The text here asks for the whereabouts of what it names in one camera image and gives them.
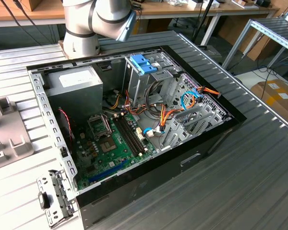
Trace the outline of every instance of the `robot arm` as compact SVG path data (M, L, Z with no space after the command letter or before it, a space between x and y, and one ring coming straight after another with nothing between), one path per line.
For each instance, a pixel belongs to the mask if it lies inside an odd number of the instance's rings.
M69 58L99 53L97 34L126 41L136 13L129 0L64 0L66 35L64 51Z

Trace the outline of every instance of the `open computer tower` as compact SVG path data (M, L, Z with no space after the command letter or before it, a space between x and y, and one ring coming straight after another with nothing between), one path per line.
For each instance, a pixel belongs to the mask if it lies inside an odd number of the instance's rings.
M246 118L168 46L28 67L62 170L37 179L50 227L87 229L204 160Z

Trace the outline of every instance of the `aluminum table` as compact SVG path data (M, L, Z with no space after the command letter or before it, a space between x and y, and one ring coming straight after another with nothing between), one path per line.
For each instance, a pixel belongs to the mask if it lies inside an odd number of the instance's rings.
M95 224L95 230L288 230L288 123L175 32L101 39L105 53L169 45L247 117L210 157ZM0 168L0 230L48 229L36 178L59 169L25 66L64 60L58 45L0 51L0 97L15 101L35 154ZM80 230L77 214L58 230Z
M235 53L237 52L240 44L244 40L244 37L248 33L249 29L253 27L258 32L253 37L249 45L246 47L244 54L246 54L256 43L258 40L259 35L262 33L283 47L281 50L276 54L276 56L272 59L272 61L268 64L268 68L271 67L275 61L279 58L279 56L284 52L285 49L288 49L288 22L283 18L264 18L264 19L250 19L246 26L244 27L243 31L241 32L240 36L238 37L236 43L234 44L233 48L231 49L230 53L226 57L222 67L226 69L231 62L232 58L234 57Z

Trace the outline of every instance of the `desk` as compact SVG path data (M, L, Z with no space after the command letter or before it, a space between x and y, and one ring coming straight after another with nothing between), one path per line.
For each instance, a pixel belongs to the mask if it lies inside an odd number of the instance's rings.
M166 31L131 36L126 43L99 42L107 53L169 45L247 121L213 155L93 229L288 229L288 123L180 34ZM0 51L0 97L16 102L35 150L0 168L0 230L48 230L36 178L60 166L25 67L61 60L65 57L59 45ZM56 230L83 230L81 224L74 215Z
M6 0L7 5L14 13L21 25L30 25L30 22L22 14L22 12L14 5L12 0ZM145 2L142 4L141 19L158 19L158 18L184 18L184 17L198 17L200 9L191 10L187 4L182 6L171 6L166 2ZM279 8L264 8L245 10L230 0L226 3L220 4L219 8L211 8L208 16L212 16L211 23L206 31L201 45L206 45L212 35L213 30L221 16L226 15L252 15L252 14L268 14L267 18L271 18ZM64 9L60 0L43 0L33 12L27 12L29 17L39 25L42 24L62 24L64 20ZM2 6L0 2L0 27L16 26L9 13Z

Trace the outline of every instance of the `blue drive bay latch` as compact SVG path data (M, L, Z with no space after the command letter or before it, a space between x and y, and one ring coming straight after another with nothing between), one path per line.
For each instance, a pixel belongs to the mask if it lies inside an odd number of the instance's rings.
M153 67L149 60L146 59L142 54L132 55L130 56L130 60L139 69L139 71L141 71L142 74L154 73L158 71L158 69Z

